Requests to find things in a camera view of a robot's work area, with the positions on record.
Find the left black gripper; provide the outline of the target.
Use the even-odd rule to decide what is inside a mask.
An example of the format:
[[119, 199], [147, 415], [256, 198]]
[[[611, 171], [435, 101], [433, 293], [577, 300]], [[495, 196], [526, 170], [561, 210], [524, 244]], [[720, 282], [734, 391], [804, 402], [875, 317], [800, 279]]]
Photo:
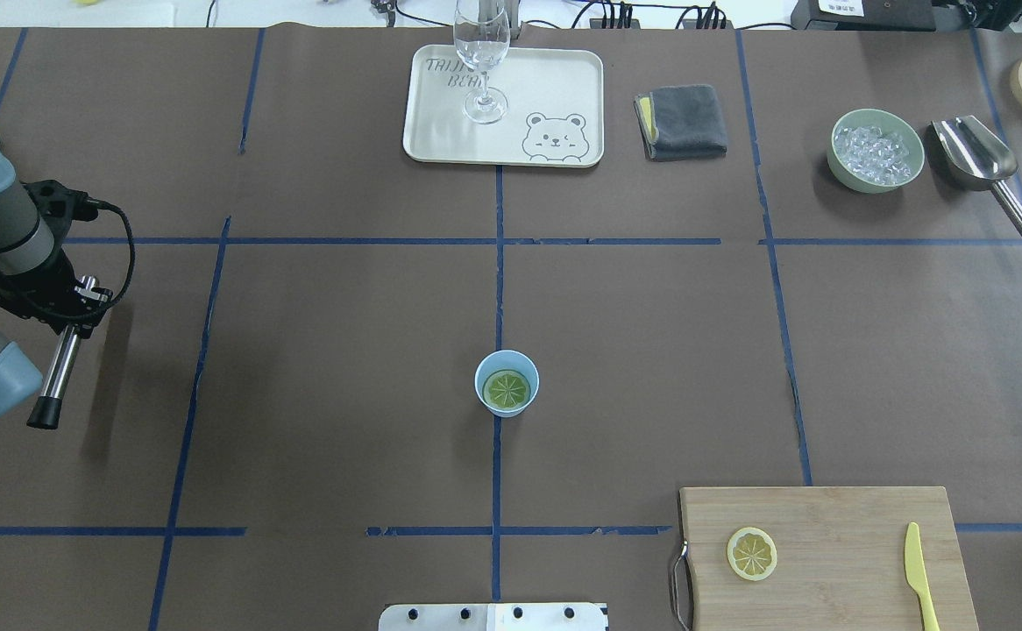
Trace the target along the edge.
[[71, 224], [94, 221], [114, 204], [73, 190], [56, 180], [22, 183], [19, 192], [35, 212], [29, 233], [0, 246], [0, 308], [37, 319], [61, 334], [68, 324], [98, 327], [114, 307], [114, 292], [79, 280], [63, 251]]

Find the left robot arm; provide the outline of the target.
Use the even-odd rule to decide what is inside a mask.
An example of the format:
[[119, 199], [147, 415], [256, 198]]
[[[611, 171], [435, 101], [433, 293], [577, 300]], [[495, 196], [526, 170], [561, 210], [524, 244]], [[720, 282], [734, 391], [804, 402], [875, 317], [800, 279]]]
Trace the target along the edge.
[[0, 331], [0, 416], [35, 396], [29, 426], [58, 427], [80, 344], [122, 298], [94, 276], [75, 274], [63, 249], [75, 221], [103, 211], [118, 207], [55, 180], [24, 183], [0, 151], [0, 308], [41, 321], [59, 339], [42, 372]]

